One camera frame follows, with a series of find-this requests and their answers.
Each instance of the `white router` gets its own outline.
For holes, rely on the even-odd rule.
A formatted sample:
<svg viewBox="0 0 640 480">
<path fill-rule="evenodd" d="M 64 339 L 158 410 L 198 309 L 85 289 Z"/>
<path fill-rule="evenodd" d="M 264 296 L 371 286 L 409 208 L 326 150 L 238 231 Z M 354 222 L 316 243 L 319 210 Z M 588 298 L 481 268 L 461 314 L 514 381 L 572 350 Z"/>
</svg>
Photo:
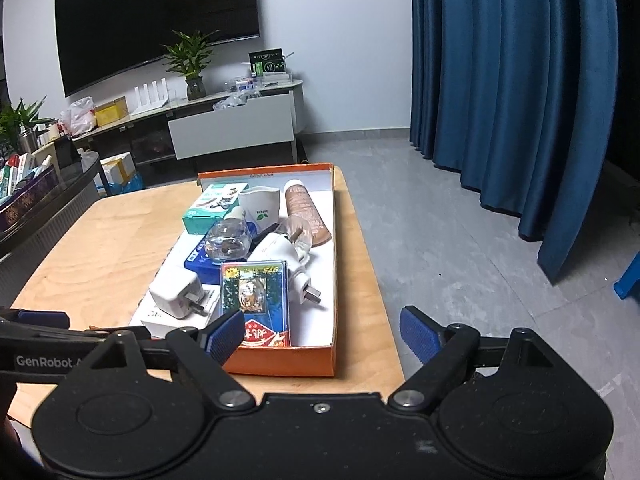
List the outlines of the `white router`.
<svg viewBox="0 0 640 480">
<path fill-rule="evenodd" d="M 138 108 L 129 113 L 131 117 L 143 114 L 145 112 L 150 112 L 152 110 L 157 110 L 158 108 L 162 108 L 165 104 L 169 102 L 169 92 L 166 88 L 166 79 L 162 78 L 162 90 L 164 91 L 164 97 L 160 97 L 158 94 L 158 83 L 156 81 L 152 82 L 154 87 L 153 97 L 156 98 L 155 101 L 151 100 L 149 96 L 149 86 L 145 83 L 143 86 L 143 97 L 146 98 L 146 103 L 142 102 L 142 98 L 140 97 L 140 87 L 136 86 L 136 98 L 138 99 Z"/>
</svg>

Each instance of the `black tv screen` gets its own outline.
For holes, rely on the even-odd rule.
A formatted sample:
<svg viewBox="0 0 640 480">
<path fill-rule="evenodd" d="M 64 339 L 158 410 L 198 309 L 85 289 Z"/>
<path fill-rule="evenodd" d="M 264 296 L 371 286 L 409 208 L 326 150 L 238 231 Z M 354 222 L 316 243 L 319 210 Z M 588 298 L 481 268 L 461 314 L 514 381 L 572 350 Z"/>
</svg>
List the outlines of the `black tv screen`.
<svg viewBox="0 0 640 480">
<path fill-rule="evenodd" d="M 56 0 L 65 95 L 158 59 L 185 34 L 215 42 L 258 36 L 256 0 Z"/>
</svg>

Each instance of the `blue chair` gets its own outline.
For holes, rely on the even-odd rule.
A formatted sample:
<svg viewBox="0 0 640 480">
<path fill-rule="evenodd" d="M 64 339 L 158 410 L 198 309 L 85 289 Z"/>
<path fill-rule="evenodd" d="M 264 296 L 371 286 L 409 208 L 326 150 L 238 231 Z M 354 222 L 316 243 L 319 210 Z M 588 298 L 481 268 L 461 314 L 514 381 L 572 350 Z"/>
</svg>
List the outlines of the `blue chair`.
<svg viewBox="0 0 640 480">
<path fill-rule="evenodd" d="M 621 300 L 624 300 L 638 281 L 640 281 L 640 253 L 636 254 L 622 278 L 613 284 L 613 290 Z"/>
</svg>

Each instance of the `potted plant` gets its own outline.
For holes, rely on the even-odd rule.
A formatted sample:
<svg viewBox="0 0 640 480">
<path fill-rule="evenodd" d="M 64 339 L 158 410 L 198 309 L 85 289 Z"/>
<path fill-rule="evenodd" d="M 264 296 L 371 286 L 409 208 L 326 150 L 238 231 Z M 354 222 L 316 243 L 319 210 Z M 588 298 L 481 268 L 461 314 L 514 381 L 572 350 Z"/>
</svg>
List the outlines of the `potted plant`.
<svg viewBox="0 0 640 480">
<path fill-rule="evenodd" d="M 45 124 L 53 120 L 39 118 L 44 99 L 28 106 L 25 106 L 24 101 L 20 99 L 20 104 L 15 109 L 8 104 L 0 111 L 0 144 L 2 145 L 0 150 L 3 155 L 9 154 L 8 152 L 22 153 L 18 140 L 21 126 L 32 130 L 36 124 Z"/>
<path fill-rule="evenodd" d="M 180 41 L 174 46 L 164 47 L 167 54 L 164 58 L 168 61 L 167 72 L 182 74 L 187 80 L 187 99 L 193 101 L 207 95 L 202 83 L 202 70 L 211 62 L 213 48 L 207 39 L 211 34 L 202 35 L 199 32 L 187 36 L 183 32 L 174 33 L 180 37 Z"/>
</svg>

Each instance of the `gray floor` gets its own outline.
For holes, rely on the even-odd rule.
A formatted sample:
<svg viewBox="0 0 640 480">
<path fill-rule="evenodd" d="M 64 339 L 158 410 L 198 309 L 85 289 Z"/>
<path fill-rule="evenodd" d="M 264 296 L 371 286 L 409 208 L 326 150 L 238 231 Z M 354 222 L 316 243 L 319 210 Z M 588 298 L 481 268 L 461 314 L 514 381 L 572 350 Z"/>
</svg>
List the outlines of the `gray floor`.
<svg viewBox="0 0 640 480">
<path fill-rule="evenodd" d="M 531 327 L 611 408 L 607 478 L 640 478 L 640 307 L 612 290 L 640 251 L 640 234 L 606 189 L 598 189 L 568 275 L 551 286 L 536 264 L 540 244 L 518 237 L 518 219 L 482 209 L 458 174 L 434 168 L 406 138 L 310 139 L 305 148 L 311 162 L 344 173 L 405 375 L 420 365 L 399 337 L 406 304 L 483 335 Z"/>
</svg>

